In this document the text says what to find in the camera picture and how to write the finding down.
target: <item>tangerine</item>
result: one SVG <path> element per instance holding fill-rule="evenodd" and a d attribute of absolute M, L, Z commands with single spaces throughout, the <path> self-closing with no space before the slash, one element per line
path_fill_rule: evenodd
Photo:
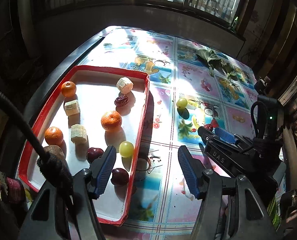
<path fill-rule="evenodd" d="M 45 141 L 48 143 L 48 145 L 61 146 L 61 144 L 64 140 L 62 131 L 55 126 L 48 128 L 45 131 L 44 137 L 45 137 Z"/>
<path fill-rule="evenodd" d="M 117 111 L 109 111 L 102 116 L 101 124 L 106 131 L 112 132 L 122 125 L 122 117 Z"/>
<path fill-rule="evenodd" d="M 72 81 L 66 81 L 61 87 L 61 92 L 64 97 L 71 98 L 76 93 L 76 85 Z"/>

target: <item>green grape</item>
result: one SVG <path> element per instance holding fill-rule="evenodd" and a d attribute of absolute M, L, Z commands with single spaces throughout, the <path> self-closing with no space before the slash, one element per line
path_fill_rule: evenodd
<path fill-rule="evenodd" d="M 124 158 L 131 157 L 134 152 L 134 146 L 132 143 L 124 141 L 120 144 L 120 155 Z"/>
<path fill-rule="evenodd" d="M 176 106 L 178 107 L 178 109 L 185 109 L 185 107 L 187 106 L 187 100 L 186 98 L 180 98 L 177 102 L 176 102 Z"/>

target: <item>patterned tablecloth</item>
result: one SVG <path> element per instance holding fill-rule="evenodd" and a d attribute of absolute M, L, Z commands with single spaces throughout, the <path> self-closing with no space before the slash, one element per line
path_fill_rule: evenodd
<path fill-rule="evenodd" d="M 187 188 L 178 148 L 186 145 L 194 158 L 226 175 L 199 150 L 202 141 L 197 129 L 215 122 L 231 133 L 253 138 L 250 107 L 257 100 L 254 74 L 220 52 L 165 34 L 115 26 L 102 35 L 104 40 L 80 65 L 144 71 L 151 81 L 140 148 L 140 155 L 150 158 L 151 167 L 143 171 L 147 162 L 139 159 L 128 219 L 121 227 L 103 225 L 103 231 L 107 239 L 188 239 L 201 200 Z M 208 62 L 197 60 L 199 49 L 208 53 Z M 181 97 L 188 101 L 184 113 L 176 108 Z M 285 180 L 276 196 L 284 191 Z M 226 203 L 223 197 L 222 212 Z"/>

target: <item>screw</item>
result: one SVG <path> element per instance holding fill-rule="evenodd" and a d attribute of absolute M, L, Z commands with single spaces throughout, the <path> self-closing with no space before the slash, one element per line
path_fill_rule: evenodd
<path fill-rule="evenodd" d="M 238 179 L 241 181 L 246 181 L 247 177 L 245 175 L 241 174 L 241 175 L 238 175 Z"/>
<path fill-rule="evenodd" d="M 211 175 L 211 174 L 214 173 L 214 171 L 211 170 L 211 169 L 206 169 L 206 170 L 205 170 L 205 173 L 206 173 L 207 175 Z"/>

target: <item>blue gripper pad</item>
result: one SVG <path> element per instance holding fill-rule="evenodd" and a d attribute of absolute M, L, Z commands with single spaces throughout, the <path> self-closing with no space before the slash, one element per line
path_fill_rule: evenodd
<path fill-rule="evenodd" d="M 202 178 L 204 166 L 200 160 L 194 159 L 189 153 L 186 146 L 181 146 L 178 149 L 178 162 L 183 171 L 188 189 L 196 199 L 201 198 L 201 193 L 198 188 L 199 180 Z"/>
<path fill-rule="evenodd" d="M 214 129 L 214 132 L 215 132 L 215 134 L 218 136 L 218 137 L 220 137 L 221 139 L 223 139 L 224 141 L 226 141 L 227 143 L 236 143 L 236 139 L 235 139 L 235 136 L 232 134 L 232 133 L 230 133 L 230 132 L 228 132 L 228 131 L 226 131 L 226 130 L 224 130 L 223 128 L 220 128 L 220 127 L 216 127 L 215 129 Z"/>
<path fill-rule="evenodd" d="M 103 155 L 90 165 L 92 171 L 91 185 L 88 188 L 92 198 L 98 199 L 107 186 L 109 177 L 116 161 L 116 149 L 109 145 Z"/>

